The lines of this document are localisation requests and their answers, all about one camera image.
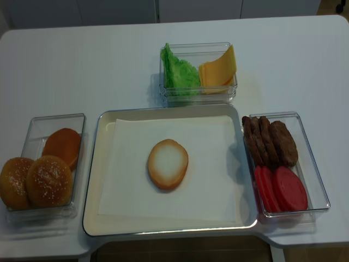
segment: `white table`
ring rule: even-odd
[[[166,42],[220,41],[232,43],[236,52],[239,86],[233,104],[240,115],[297,111],[331,202],[315,225],[270,231],[257,224],[248,234],[264,234],[279,247],[349,242],[349,26],[344,18],[31,29],[11,31],[0,41],[0,166],[21,154],[31,118],[83,112],[84,179],[74,219],[16,227],[6,223],[1,203],[0,259],[82,256],[117,240],[92,239],[81,226],[98,117],[106,110],[159,106],[159,50]]]

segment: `yellow cheese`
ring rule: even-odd
[[[200,82],[203,87],[232,85],[235,73],[236,61],[232,45],[217,60],[199,66]],[[217,91],[212,89],[206,90],[204,93],[221,93],[226,91],[226,88],[223,91],[222,88],[217,88]]]

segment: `bottom bun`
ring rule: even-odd
[[[178,187],[188,167],[188,153],[179,143],[166,139],[157,143],[148,158],[149,176],[160,189]]]

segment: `white tray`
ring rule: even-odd
[[[188,152],[183,182],[162,192],[147,159],[164,139]],[[231,105],[109,111],[101,115],[83,227],[90,236],[252,227],[257,208],[239,116]]]

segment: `clear plastic container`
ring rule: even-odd
[[[324,212],[327,212],[330,208],[330,202],[327,197],[326,190],[321,180],[320,173],[317,169],[317,165],[312,154],[308,139],[300,120],[299,115],[296,112],[283,112],[274,114],[258,114],[250,115],[250,117],[266,116],[270,123],[274,121],[283,122],[288,131],[290,131],[298,151],[297,164],[291,168],[291,170],[300,178],[308,196],[308,209],[303,211],[287,211],[278,213],[269,213],[263,205],[263,201],[259,195],[258,188],[256,186],[256,180],[254,176],[255,164],[252,160],[247,146],[246,151],[249,157],[249,162],[253,170],[252,180],[254,183],[255,192],[260,200],[261,217],[260,221],[263,223],[308,223],[314,222],[315,219]]]
[[[229,48],[230,43],[170,45],[174,56],[190,62],[196,69],[206,62],[215,61]],[[229,104],[236,96],[237,79],[233,85],[207,87],[183,87],[180,91],[166,88],[163,61],[160,58],[160,97],[164,106],[186,106],[200,104]]]
[[[85,115],[62,115],[49,117],[36,117],[30,122],[26,141],[22,150],[21,157],[38,159],[41,157],[47,138],[62,128],[70,128],[81,135],[79,159],[76,169],[71,172],[73,176],[73,191],[69,202],[64,206],[48,207],[29,210],[12,210],[7,208],[7,219],[10,222],[30,221],[38,219],[48,219],[54,217],[73,217],[76,215],[74,200],[77,195],[77,178],[83,151],[83,130],[85,127]]]

